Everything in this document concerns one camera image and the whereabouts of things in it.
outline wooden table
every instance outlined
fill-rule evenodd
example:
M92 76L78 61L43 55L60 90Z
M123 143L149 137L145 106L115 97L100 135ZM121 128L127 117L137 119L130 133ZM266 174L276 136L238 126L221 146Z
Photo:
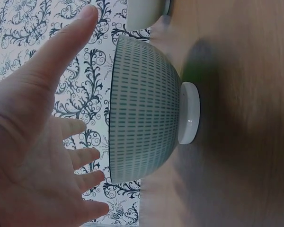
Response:
M206 39L195 141L142 180L141 227L284 227L284 0L174 0L151 43L181 74Z

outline wallpaper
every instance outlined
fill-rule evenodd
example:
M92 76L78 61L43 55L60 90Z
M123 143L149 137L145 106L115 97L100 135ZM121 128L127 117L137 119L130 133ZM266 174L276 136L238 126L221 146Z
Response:
M53 114L78 118L88 129L64 141L67 148L96 147L100 160L79 173L104 171L105 181L83 195L105 201L109 213L97 224L139 225L140 181L113 185L109 177L108 124L110 84L118 36L148 41L148 29L125 30L127 0L0 0L0 80L31 58L38 48L68 25L87 4L99 10L96 30L89 44L69 64L56 90Z

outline patterned bowl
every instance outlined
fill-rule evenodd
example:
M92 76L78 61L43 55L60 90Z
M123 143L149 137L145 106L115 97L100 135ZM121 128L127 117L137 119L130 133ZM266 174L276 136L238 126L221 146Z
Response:
M178 143L195 138L200 117L197 88L181 80L162 52L120 36L113 66L109 120L112 183L157 170Z
M126 30L136 31L152 26L170 12L171 0L127 0Z

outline swirl pattern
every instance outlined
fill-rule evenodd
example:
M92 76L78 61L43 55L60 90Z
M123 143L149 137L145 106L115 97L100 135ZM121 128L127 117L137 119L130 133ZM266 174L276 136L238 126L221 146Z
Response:
M78 174L102 170L106 180L83 194L86 200L107 202L110 211L99 224L139 225L140 181L113 185L109 177L108 126L110 85L115 44L119 35L148 41L149 29L127 32L127 0L0 0L0 81L28 61L50 37L67 26L87 4L99 11L89 44L61 76L53 114L78 118L88 129L63 143L67 149L92 148L101 158Z

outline fingernail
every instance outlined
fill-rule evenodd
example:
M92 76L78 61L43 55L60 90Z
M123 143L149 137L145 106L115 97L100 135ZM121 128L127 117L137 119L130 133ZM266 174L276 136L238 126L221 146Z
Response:
M97 8L93 5L86 5L78 14L77 19L87 19L95 14Z

